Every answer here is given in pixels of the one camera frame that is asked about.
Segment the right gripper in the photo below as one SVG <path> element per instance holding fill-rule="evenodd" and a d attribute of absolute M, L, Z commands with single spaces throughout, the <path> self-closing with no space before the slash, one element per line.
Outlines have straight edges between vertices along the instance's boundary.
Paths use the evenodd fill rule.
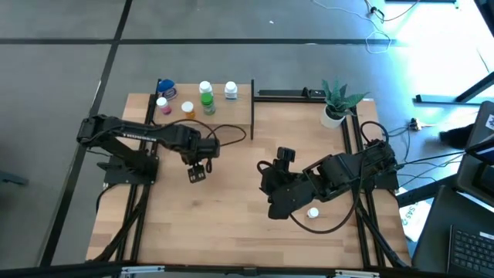
<path fill-rule="evenodd" d="M 270 219 L 288 219 L 293 212 L 311 203 L 311 184 L 301 173 L 289 171 L 291 162 L 286 159 L 258 162 L 262 176 L 259 189 L 267 195 Z"/>

